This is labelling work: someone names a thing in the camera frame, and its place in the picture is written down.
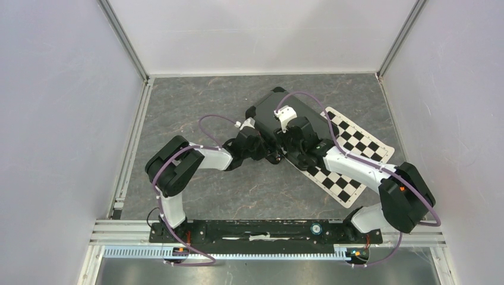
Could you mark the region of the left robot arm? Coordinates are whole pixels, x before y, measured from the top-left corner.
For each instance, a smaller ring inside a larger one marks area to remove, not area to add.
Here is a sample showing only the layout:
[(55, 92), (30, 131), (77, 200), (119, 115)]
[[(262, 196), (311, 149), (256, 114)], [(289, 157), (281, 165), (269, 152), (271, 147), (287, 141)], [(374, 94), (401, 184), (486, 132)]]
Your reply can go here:
[(245, 127), (222, 146), (199, 145), (177, 135), (150, 158), (144, 171), (160, 201), (160, 221), (165, 223), (165, 236), (179, 242), (187, 234), (182, 191), (196, 171), (232, 171), (247, 159), (266, 159), (276, 164), (281, 157), (268, 146), (258, 130)]

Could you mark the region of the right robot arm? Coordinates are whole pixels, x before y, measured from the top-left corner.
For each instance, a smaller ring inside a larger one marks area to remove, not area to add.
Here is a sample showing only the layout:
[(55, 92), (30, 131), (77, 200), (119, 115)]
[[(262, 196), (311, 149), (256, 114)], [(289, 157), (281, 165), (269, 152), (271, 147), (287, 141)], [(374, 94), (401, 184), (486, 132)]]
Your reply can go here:
[(306, 117), (278, 119), (277, 123), (274, 135), (297, 168), (318, 167), (344, 175), (379, 195), (379, 203), (361, 207), (345, 219), (343, 233), (348, 241), (359, 242), (368, 232), (388, 226), (410, 233), (416, 225), (425, 224), (427, 213), (434, 213), (436, 200), (411, 163), (378, 163), (344, 150), (333, 139), (319, 138)]

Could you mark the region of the black poker set case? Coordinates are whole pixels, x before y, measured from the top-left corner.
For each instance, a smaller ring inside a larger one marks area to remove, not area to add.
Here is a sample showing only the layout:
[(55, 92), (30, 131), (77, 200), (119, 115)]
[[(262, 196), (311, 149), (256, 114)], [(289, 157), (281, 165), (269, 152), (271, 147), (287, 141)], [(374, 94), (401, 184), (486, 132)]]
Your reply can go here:
[(269, 91), (245, 111), (272, 152), (272, 159), (287, 159), (301, 171), (318, 167), (326, 169), (323, 158), (335, 146), (332, 135), (338, 127), (328, 124), (327, 117), (289, 96), (282, 87)]

